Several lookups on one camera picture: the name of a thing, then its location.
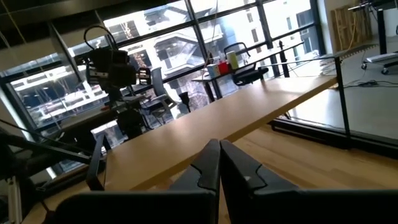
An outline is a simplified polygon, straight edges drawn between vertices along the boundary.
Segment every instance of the cable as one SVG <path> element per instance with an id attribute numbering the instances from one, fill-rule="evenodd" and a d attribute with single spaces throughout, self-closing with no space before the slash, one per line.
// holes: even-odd
<path id="1" fill-rule="evenodd" d="M 289 68 L 291 69 L 292 72 L 294 72 L 294 74 L 296 75 L 296 77 L 299 77 L 299 75 L 296 73 L 296 71 L 290 66 L 290 64 L 287 64 L 287 66 L 289 66 Z"/>
<path id="2" fill-rule="evenodd" d="M 366 50 L 364 50 L 364 52 L 363 52 L 363 54 L 362 54 L 362 59 L 361 59 L 361 62 L 363 62 L 363 59 L 365 58 L 365 54 L 366 54 L 366 52 L 367 52 L 368 50 L 366 49 Z M 361 79 L 363 79 L 364 77 L 365 77 L 365 74 L 366 74 L 366 69 L 364 69 L 364 71 L 363 71 L 363 74 L 362 74 L 362 77 L 361 78 L 359 78 L 359 79 L 357 79 L 357 80 L 354 80 L 354 81 L 351 81 L 351 82 L 349 82 L 349 83 L 347 83 L 347 84 L 345 84 L 344 85 L 344 88 L 346 87 L 346 86 L 348 86 L 349 84 L 352 84 L 352 83 L 354 83 L 354 82 L 358 82 L 358 81 L 360 81 Z"/>
<path id="3" fill-rule="evenodd" d="M 83 39 L 85 40 L 85 43 L 86 43 L 87 46 L 89 46 L 91 49 L 95 50 L 95 48 L 94 48 L 93 46 L 91 46 L 91 45 L 88 43 L 86 36 L 87 36 L 88 31 L 90 31 L 90 30 L 92 30 L 92 29 L 94 29 L 94 28 L 100 28 L 100 29 L 105 30 L 105 32 L 107 32 L 107 33 L 111 36 L 114 46 L 115 46 L 115 47 L 118 46 L 117 43 L 116 43 L 116 41 L 115 41 L 115 39 L 114 39 L 114 37 L 113 37 L 113 35 L 112 35 L 112 33 L 111 33 L 107 28 L 105 28 L 105 27 L 103 27 L 103 26 L 100 26 L 100 25 L 93 25 L 93 26 L 90 26 L 89 28 L 87 28 L 87 29 L 85 30 L 85 33 L 83 34 Z"/>
<path id="4" fill-rule="evenodd" d="M 24 129 L 24 128 L 21 128 L 21 127 L 19 127 L 19 126 L 17 126 L 17 125 L 11 124 L 11 123 L 9 123 L 9 122 L 3 120 L 3 119 L 0 119 L 0 122 L 6 124 L 6 125 L 8 125 L 8 126 L 11 126 L 11 127 L 13 127 L 13 128 L 20 129 L 21 131 L 26 131 L 26 132 L 29 133 L 29 134 L 36 135 L 36 136 L 38 136 L 38 137 L 40 137 L 40 138 L 43 138 L 43 139 L 46 139 L 46 140 L 49 140 L 49 141 L 52 141 L 52 142 L 56 142 L 56 143 L 59 143 L 59 144 L 63 144 L 64 146 L 72 147 L 72 148 L 74 148 L 74 149 L 76 149 L 76 150 L 79 150 L 79 151 L 82 151 L 82 152 L 87 152 L 87 153 L 90 153 L 90 154 L 93 153 L 92 151 L 88 151 L 88 150 L 86 150 L 86 149 L 81 149 L 81 148 L 79 148 L 79 147 L 72 146 L 72 145 L 70 145 L 70 144 L 67 144 L 67 143 L 64 143 L 64 142 L 61 142 L 61 141 L 57 141 L 57 140 L 50 139 L 50 138 L 45 137 L 45 136 L 43 136 L 43 135 L 41 135 L 41 134 L 39 134 L 39 133 L 36 133 L 36 132 L 34 132 L 34 131 L 29 131 L 29 130 Z"/>
<path id="5" fill-rule="evenodd" d="M 214 28 L 213 28 L 213 36 L 211 37 L 211 43 L 213 43 L 214 35 L 216 34 L 217 13 L 218 13 L 218 0 L 216 0 L 216 13 L 215 13 L 215 18 L 214 18 Z M 206 54 L 205 66 L 203 67 L 203 70 L 201 71 L 201 79 L 202 80 L 205 75 L 206 65 L 210 60 L 210 54 Z"/>
<path id="6" fill-rule="evenodd" d="M 352 88 L 352 87 L 365 87 L 365 88 L 373 88 L 373 87 L 386 87 L 386 88 L 398 88 L 398 83 L 393 83 L 389 81 L 376 81 L 376 80 L 370 80 L 367 82 L 360 82 L 357 85 L 351 85 L 351 86 L 344 86 L 344 88 Z"/>

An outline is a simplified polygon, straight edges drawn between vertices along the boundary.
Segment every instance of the metal bar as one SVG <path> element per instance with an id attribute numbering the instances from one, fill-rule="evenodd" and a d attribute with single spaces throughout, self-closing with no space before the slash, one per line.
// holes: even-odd
<path id="1" fill-rule="evenodd" d="M 220 86 L 218 85 L 217 80 L 212 80 L 211 84 L 213 84 L 214 92 L 216 93 L 217 100 L 221 99 L 223 95 L 221 94 Z"/>
<path id="2" fill-rule="evenodd" d="M 34 130 L 36 128 L 36 124 L 34 123 L 32 117 L 26 110 L 24 104 L 22 103 L 21 99 L 18 97 L 15 90 L 12 89 L 11 84 L 2 83 L 2 84 L 0 84 L 0 87 L 3 90 L 7 99 L 10 101 L 12 107 L 16 110 L 18 116 L 24 123 L 25 127 L 28 130 Z"/>
<path id="3" fill-rule="evenodd" d="M 232 13 L 239 12 L 239 11 L 242 11 L 242 10 L 245 10 L 245 9 L 250 9 L 251 7 L 255 7 L 255 6 L 257 6 L 256 2 L 247 4 L 247 5 L 244 5 L 244 6 L 240 6 L 240 7 L 234 8 L 234 9 L 225 10 L 223 12 L 217 12 L 217 14 L 212 14 L 212 15 L 205 16 L 205 17 L 202 17 L 202 18 L 198 18 L 198 22 L 202 23 L 202 22 L 210 21 L 210 20 L 213 20 L 213 19 L 216 19 L 216 18 L 221 18 L 223 16 L 227 16 L 227 15 L 230 15 Z"/>
<path id="4" fill-rule="evenodd" d="M 290 35 L 292 35 L 292 34 L 295 34 L 295 33 L 297 33 L 297 32 L 300 32 L 300 31 L 309 29 L 309 28 L 311 28 L 311 27 L 313 27 L 313 26 L 315 26 L 315 23 L 314 23 L 314 22 L 311 23 L 311 24 L 309 24 L 309 25 L 305 25 L 305 26 L 300 27 L 300 28 L 298 28 L 298 29 L 295 29 L 295 30 L 292 30 L 292 31 L 290 31 L 290 32 L 287 32 L 286 34 L 282 34 L 282 35 L 279 35 L 279 36 L 277 36 L 277 37 L 274 37 L 274 38 L 272 38 L 272 41 L 279 40 L 279 39 L 282 39 L 282 38 L 284 38 L 284 37 L 288 37 L 288 36 L 290 36 Z"/>
<path id="5" fill-rule="evenodd" d="M 242 49 L 242 50 L 237 51 L 237 52 L 236 52 L 236 55 L 240 55 L 240 54 L 246 53 L 246 52 L 251 51 L 251 50 L 253 50 L 253 49 L 256 49 L 256 48 L 258 48 L 258 47 L 262 47 L 263 45 L 267 45 L 268 43 L 269 43 L 269 41 L 266 40 L 266 41 L 264 41 L 264 42 L 255 44 L 255 45 L 253 45 L 253 46 L 251 46 L 251 47 L 248 47 L 247 49 Z"/>
<path id="6" fill-rule="evenodd" d="M 0 140 L 5 144 L 10 146 L 16 146 L 21 148 L 28 148 L 31 150 L 40 151 L 43 153 L 51 153 L 57 156 L 63 157 L 65 159 L 69 159 L 76 162 L 81 162 L 84 164 L 88 164 L 90 162 L 90 158 L 88 156 L 80 155 L 74 152 L 66 151 L 64 149 L 59 149 L 57 147 L 46 146 L 43 144 L 39 144 L 36 142 L 28 141 L 19 136 L 13 136 L 8 134 L 1 134 L 0 133 Z"/>
<path id="7" fill-rule="evenodd" d="M 102 186 L 101 182 L 98 180 L 98 167 L 101 164 L 101 148 L 106 141 L 106 137 L 104 134 L 101 134 L 97 138 L 97 142 L 95 144 L 93 156 L 91 157 L 90 165 L 87 170 L 87 178 L 86 183 L 89 186 L 90 190 L 105 190 L 104 186 Z"/>
<path id="8" fill-rule="evenodd" d="M 177 30 L 180 30 L 180 29 L 184 29 L 184 28 L 187 28 L 187 27 L 191 27 L 193 25 L 194 25 L 194 22 L 193 21 L 189 21 L 189 22 L 185 22 L 183 24 L 179 24 L 179 25 L 176 25 L 176 26 L 173 26 L 173 27 L 166 28 L 166 29 L 157 30 L 155 32 L 151 32 L 150 34 L 142 35 L 142 36 L 139 36 L 139 37 L 136 37 L 136 38 L 133 38 L 133 39 L 129 39 L 129 40 L 125 40 L 125 41 L 119 42 L 118 43 L 118 47 L 121 48 L 121 47 L 125 47 L 125 46 L 131 45 L 131 44 L 136 44 L 138 42 L 141 42 L 141 41 L 144 41 L 144 40 L 148 40 L 148 39 L 151 39 L 153 37 L 158 37 L 160 35 L 168 34 L 168 33 L 171 33 L 171 32 L 174 32 L 174 31 L 177 31 Z"/>
<path id="9" fill-rule="evenodd" d="M 49 70 L 51 70 L 53 68 L 57 68 L 59 66 L 62 66 L 62 62 L 61 61 L 52 62 L 52 63 L 50 63 L 48 65 L 43 65 L 41 67 L 37 67 L 37 68 L 32 68 L 32 69 L 26 70 L 25 72 L 19 72 L 19 73 L 15 73 L 15 74 L 12 74 L 12 75 L 8 75 L 6 77 L 2 77 L 1 80 L 4 83 L 10 83 L 10 82 L 19 80 L 21 78 L 26 78 L 26 77 L 29 77 L 29 76 L 32 76 L 32 75 L 36 75 L 36 74 L 38 74 L 40 72 L 49 71 Z"/>
<path id="10" fill-rule="evenodd" d="M 196 15 L 195 15 L 195 12 L 193 11 L 193 7 L 192 7 L 192 4 L 191 4 L 191 1 L 190 0 L 185 0 L 185 5 L 187 6 L 188 14 L 189 14 L 191 20 L 194 21 L 193 30 L 195 31 L 195 34 L 196 34 L 197 39 L 198 39 L 200 52 L 201 52 L 203 58 L 207 58 L 205 40 L 203 39 L 203 35 L 201 34 L 200 27 L 199 27 L 199 22 L 198 22 L 198 19 L 197 19 Z"/>
<path id="11" fill-rule="evenodd" d="M 319 54 L 324 55 L 326 54 L 326 47 L 325 47 L 325 40 L 323 39 L 322 23 L 319 15 L 318 1 L 310 0 L 310 5 L 311 5 L 313 21 L 315 23 L 315 31 L 317 32 L 317 37 L 318 37 Z"/>
<path id="12" fill-rule="evenodd" d="M 209 97 L 210 103 L 214 102 L 215 99 L 213 96 L 213 91 L 210 88 L 210 84 L 208 82 L 205 82 L 203 84 L 203 86 L 205 87 L 205 91 L 206 91 L 207 96 Z"/>
<path id="13" fill-rule="evenodd" d="M 384 10 L 377 10 L 377 27 L 379 31 L 380 54 L 387 53 L 386 23 L 384 22 Z"/>
<path id="14" fill-rule="evenodd" d="M 256 3 L 257 3 L 257 10 L 259 12 L 259 17 L 260 17 L 262 31 L 264 33 L 264 37 L 267 40 L 267 48 L 268 49 L 273 49 L 274 45 L 272 44 L 271 32 L 269 30 L 266 12 L 264 11 L 264 7 L 263 7 L 264 3 L 263 3 L 262 0 L 256 0 Z M 272 55 L 269 59 L 271 60 L 272 64 L 278 63 L 278 60 L 276 59 L 275 55 Z M 275 77 L 280 76 L 280 71 L 279 71 L 279 67 L 278 66 L 272 66 L 272 71 L 274 72 L 274 76 Z"/>
<path id="15" fill-rule="evenodd" d="M 279 47 L 281 49 L 280 54 L 279 54 L 280 61 L 281 62 L 287 62 L 285 51 L 283 50 L 284 49 L 284 44 L 282 43 L 281 40 L 279 41 Z M 285 78 L 290 78 L 289 68 L 287 67 L 287 65 L 282 65 L 282 69 L 284 71 Z"/>
<path id="16" fill-rule="evenodd" d="M 347 113 L 347 105 L 346 105 L 346 98 L 344 93 L 344 83 L 343 83 L 343 74 L 341 73 L 341 64 L 340 58 L 335 58 L 335 67 L 337 72 L 337 82 L 338 82 L 338 91 L 340 93 L 340 103 L 341 103 L 341 110 L 343 112 L 343 121 L 344 121 L 344 129 L 345 134 L 348 140 L 351 139 L 351 133 L 349 130 L 349 123 L 348 123 L 348 113 Z"/>

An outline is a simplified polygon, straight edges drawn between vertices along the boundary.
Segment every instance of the wooden desk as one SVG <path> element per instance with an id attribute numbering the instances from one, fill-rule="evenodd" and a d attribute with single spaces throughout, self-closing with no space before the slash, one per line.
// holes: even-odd
<path id="1" fill-rule="evenodd" d="M 335 83 L 335 76 L 257 82 L 132 139 L 108 154 L 105 189 L 148 189 L 187 168 L 210 139 L 236 141 Z M 55 209 L 64 199 L 84 191 L 89 188 L 82 182 L 45 202 Z M 41 223 L 44 216 L 42 206 L 36 205 L 24 223 Z"/>
<path id="2" fill-rule="evenodd" d="M 285 59 L 286 58 L 285 51 L 293 49 L 295 47 L 298 47 L 299 45 L 302 45 L 303 43 L 304 42 L 297 42 L 297 43 L 292 44 L 290 46 L 287 46 L 287 47 L 285 47 L 283 49 L 273 48 L 273 49 L 263 50 L 261 53 L 252 55 L 249 58 L 249 60 L 248 60 L 248 64 L 244 65 L 242 67 L 251 66 L 253 64 L 256 64 L 258 62 L 261 62 L 261 61 L 263 61 L 265 59 L 271 58 L 272 56 L 275 56 L 275 55 L 278 55 L 278 54 L 280 55 L 280 61 L 281 62 L 285 62 L 286 61 L 286 59 Z M 284 68 L 284 72 L 287 72 L 287 70 L 288 70 L 287 69 L 287 65 L 283 65 L 283 66 L 286 67 L 286 68 Z M 205 88 L 206 94 L 209 97 L 209 100 L 210 100 L 210 103 L 211 103 L 211 102 L 214 102 L 215 98 L 214 98 L 213 92 L 212 92 L 212 90 L 210 88 L 210 83 L 213 85 L 213 89 L 215 91 L 217 100 L 219 100 L 219 99 L 221 99 L 223 97 L 223 95 L 221 94 L 220 86 L 218 85 L 217 79 L 225 77 L 227 75 L 231 75 L 231 74 L 233 74 L 233 72 L 227 73 L 227 74 L 224 74 L 224 75 L 220 75 L 220 76 L 217 76 L 217 77 L 210 77 L 209 74 L 206 72 L 203 76 L 196 77 L 196 78 L 192 79 L 191 81 L 192 82 L 200 82 L 200 83 L 203 84 L 203 87 Z"/>

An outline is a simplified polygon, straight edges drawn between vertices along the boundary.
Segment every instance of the chair armrest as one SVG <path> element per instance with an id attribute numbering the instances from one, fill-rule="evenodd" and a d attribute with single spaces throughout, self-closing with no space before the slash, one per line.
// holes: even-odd
<path id="1" fill-rule="evenodd" d="M 256 64 L 249 64 L 249 65 L 245 65 L 243 67 L 234 69 L 234 70 L 232 70 L 232 72 L 237 74 L 237 73 L 242 73 L 242 72 L 250 72 L 255 69 L 256 69 Z"/>
<path id="2" fill-rule="evenodd" d="M 169 96 L 167 96 L 166 94 L 163 94 L 163 95 L 160 95 L 160 96 L 153 97 L 153 98 L 150 99 L 150 100 L 151 100 L 151 101 L 152 101 L 152 100 L 164 101 L 164 100 L 166 100 L 166 99 L 168 99 L 168 98 L 169 98 Z"/>

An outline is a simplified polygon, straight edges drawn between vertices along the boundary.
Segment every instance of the office chair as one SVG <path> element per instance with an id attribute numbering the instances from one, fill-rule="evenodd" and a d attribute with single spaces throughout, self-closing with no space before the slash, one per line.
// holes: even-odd
<path id="1" fill-rule="evenodd" d="M 163 115 L 170 112 L 170 109 L 177 105 L 177 103 L 167 94 L 163 86 L 162 68 L 155 68 L 151 71 L 152 84 L 156 97 L 148 99 L 144 102 L 142 109 L 155 118 L 160 118 L 165 124 Z"/>
<path id="2" fill-rule="evenodd" d="M 237 86 L 244 86 L 250 83 L 253 83 L 254 81 L 257 81 L 259 79 L 263 79 L 263 75 L 269 71 L 268 68 L 266 67 L 261 67 L 256 70 L 256 64 L 252 65 L 246 65 L 247 64 L 247 58 L 245 58 L 245 55 L 250 57 L 248 48 L 246 47 L 246 44 L 243 42 L 238 42 L 235 44 L 231 44 L 224 48 L 224 54 L 226 55 L 230 51 L 235 51 L 235 52 L 241 52 L 238 57 L 238 61 L 243 60 L 245 66 L 242 68 L 238 68 L 233 71 L 232 74 L 232 80 L 234 81 L 235 85 Z"/>

